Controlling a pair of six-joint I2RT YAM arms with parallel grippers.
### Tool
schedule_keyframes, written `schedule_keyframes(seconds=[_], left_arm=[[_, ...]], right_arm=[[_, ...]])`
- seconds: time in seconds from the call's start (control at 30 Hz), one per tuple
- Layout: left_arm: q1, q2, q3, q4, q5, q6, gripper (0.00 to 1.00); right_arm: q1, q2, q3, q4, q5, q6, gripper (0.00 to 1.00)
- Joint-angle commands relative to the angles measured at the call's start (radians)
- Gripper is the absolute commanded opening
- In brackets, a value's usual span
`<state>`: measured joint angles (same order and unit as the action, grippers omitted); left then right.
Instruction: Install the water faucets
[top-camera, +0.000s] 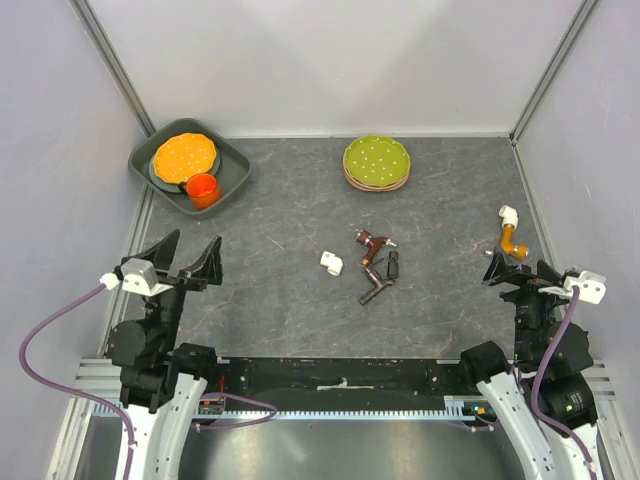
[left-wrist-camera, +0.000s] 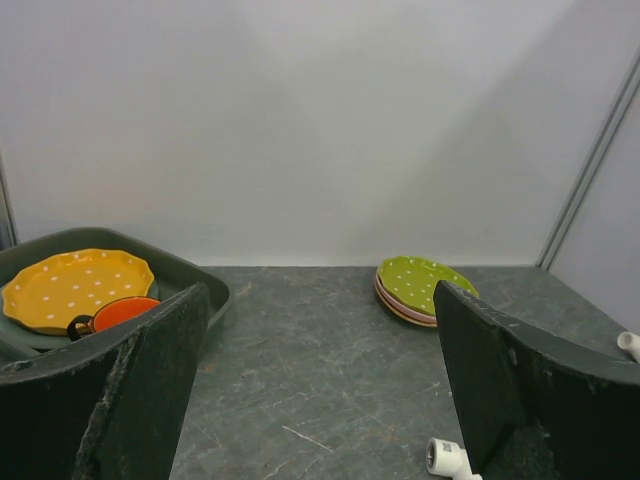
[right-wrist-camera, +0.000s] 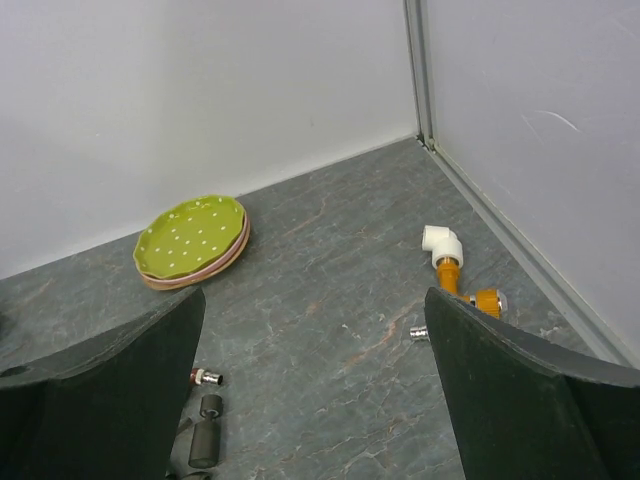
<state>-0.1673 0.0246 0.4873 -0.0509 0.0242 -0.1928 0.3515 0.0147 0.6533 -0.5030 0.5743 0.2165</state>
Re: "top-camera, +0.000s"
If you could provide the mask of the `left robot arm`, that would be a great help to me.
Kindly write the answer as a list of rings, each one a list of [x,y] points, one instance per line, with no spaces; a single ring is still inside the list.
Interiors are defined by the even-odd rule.
[[[176,338],[188,293],[222,283],[222,239],[214,237],[192,265],[171,274],[179,238],[179,230],[173,230],[147,250],[123,258],[100,279],[108,289],[119,287],[145,304],[143,318],[114,326],[106,346],[107,358],[120,370],[119,479],[155,477],[153,463],[166,422],[173,420],[178,439],[185,439],[185,416],[196,394],[211,392],[220,378],[214,349],[178,345]]]

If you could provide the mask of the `dark grey metal faucet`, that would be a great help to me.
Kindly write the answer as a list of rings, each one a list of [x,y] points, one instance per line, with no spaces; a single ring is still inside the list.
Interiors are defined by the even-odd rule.
[[[372,288],[359,298],[359,303],[362,306],[373,300],[383,290],[395,284],[394,279],[383,278],[375,269],[371,267],[365,267],[364,272],[366,278],[372,284]]]

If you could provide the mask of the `orange faucet with white elbow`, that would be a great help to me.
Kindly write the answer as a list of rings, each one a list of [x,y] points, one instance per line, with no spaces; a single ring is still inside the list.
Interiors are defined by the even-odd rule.
[[[501,218],[502,234],[500,239],[500,248],[509,256],[522,261],[529,255],[529,248],[524,244],[514,242],[514,233],[519,224],[517,211],[508,206],[503,205],[498,213]]]

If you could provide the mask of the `white pvc elbow fitting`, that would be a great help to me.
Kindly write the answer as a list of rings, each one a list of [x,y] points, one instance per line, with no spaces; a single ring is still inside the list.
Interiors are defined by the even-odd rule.
[[[344,267],[343,260],[332,252],[324,251],[320,258],[320,265],[332,276],[339,276]]]

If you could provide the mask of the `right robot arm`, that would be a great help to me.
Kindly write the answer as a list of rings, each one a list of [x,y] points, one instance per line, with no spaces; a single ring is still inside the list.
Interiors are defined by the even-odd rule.
[[[583,375],[594,360],[573,315],[579,303],[603,300],[606,279],[543,260],[519,264],[500,247],[489,254],[484,284],[511,287],[500,297],[515,307],[514,356],[493,341],[463,351],[459,384],[489,404],[526,478],[600,479],[598,413]]]

